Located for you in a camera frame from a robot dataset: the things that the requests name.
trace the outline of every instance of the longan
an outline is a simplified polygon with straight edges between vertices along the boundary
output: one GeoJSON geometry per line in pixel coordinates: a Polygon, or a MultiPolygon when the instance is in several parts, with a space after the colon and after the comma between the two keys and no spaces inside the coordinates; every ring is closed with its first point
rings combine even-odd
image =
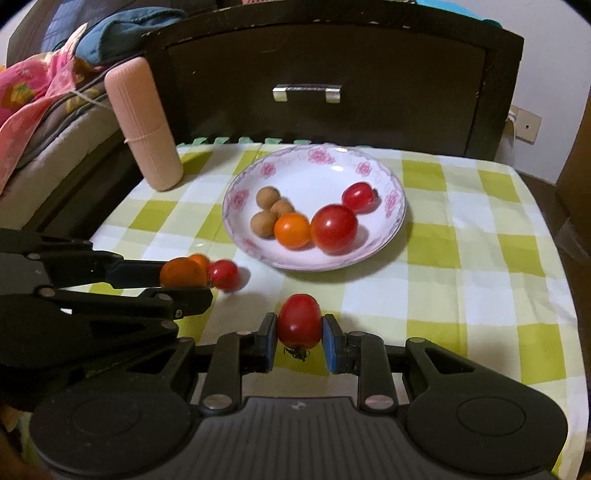
{"type": "Polygon", "coordinates": [[[261,238],[273,236],[273,229],[277,221],[277,214],[267,210],[258,212],[251,218],[251,229],[253,233],[261,238]]]}
{"type": "Polygon", "coordinates": [[[256,204],[263,210],[270,209],[279,199],[281,195],[279,190],[275,187],[263,187],[256,194],[256,204]]]}
{"type": "Polygon", "coordinates": [[[293,212],[294,212],[293,205],[285,199],[278,200],[271,207],[271,213],[275,213],[278,217],[281,217],[281,216],[287,215],[288,213],[293,213],[293,212]]]}

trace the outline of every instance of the electrical outlet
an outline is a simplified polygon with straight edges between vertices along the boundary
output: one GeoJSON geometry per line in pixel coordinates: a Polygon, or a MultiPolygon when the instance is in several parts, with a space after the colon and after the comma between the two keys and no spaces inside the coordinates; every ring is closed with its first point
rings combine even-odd
{"type": "Polygon", "coordinates": [[[542,117],[519,108],[515,118],[515,136],[529,143],[534,143],[540,131],[542,117]]]}

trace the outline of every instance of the tablecloth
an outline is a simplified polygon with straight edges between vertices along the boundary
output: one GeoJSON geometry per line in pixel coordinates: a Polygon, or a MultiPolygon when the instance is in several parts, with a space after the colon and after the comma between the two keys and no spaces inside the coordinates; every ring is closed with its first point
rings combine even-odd
{"type": "MultiPolygon", "coordinates": [[[[403,345],[420,336],[554,399],[569,435],[554,469],[574,480],[584,451],[588,406],[577,319],[554,242],[535,201],[510,167],[467,158],[363,148],[400,178],[409,210],[401,232],[357,265],[289,273],[247,257],[222,226],[232,179],[288,145],[179,147],[185,177],[169,192],[142,181],[92,238],[126,258],[169,260],[194,252],[248,269],[239,292],[216,291],[203,315],[179,320],[181,336],[213,343],[256,330],[293,293],[312,294],[344,331],[363,330],[403,345]]],[[[109,294],[107,284],[82,290],[109,294]]],[[[356,379],[329,375],[322,346],[306,362],[278,346],[268,375],[247,375],[246,395],[356,395],[356,379]]]]}

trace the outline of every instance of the pink case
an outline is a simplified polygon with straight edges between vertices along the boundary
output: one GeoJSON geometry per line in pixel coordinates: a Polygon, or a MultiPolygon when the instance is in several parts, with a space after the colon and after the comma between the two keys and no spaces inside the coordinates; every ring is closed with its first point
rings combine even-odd
{"type": "Polygon", "coordinates": [[[107,72],[105,89],[146,181],[159,191],[174,187],[183,178],[183,165],[146,59],[137,57],[107,72]]]}

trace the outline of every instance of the plate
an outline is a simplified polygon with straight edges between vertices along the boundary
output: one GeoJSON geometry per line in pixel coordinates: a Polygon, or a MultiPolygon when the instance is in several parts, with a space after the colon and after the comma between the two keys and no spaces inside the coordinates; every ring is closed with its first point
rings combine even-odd
{"type": "Polygon", "coordinates": [[[400,230],[406,212],[404,190],[396,175],[378,160],[353,148],[335,145],[298,145],[260,158],[230,184],[223,200],[223,223],[236,246],[252,258],[282,270],[327,271],[371,257],[400,230]],[[358,215],[359,231],[353,248],[328,255],[313,245],[288,250],[275,239],[252,233],[250,221],[261,209],[257,192],[277,188],[295,210],[312,219],[323,206],[341,203],[341,195],[359,181],[378,191],[380,204],[358,215]]]}

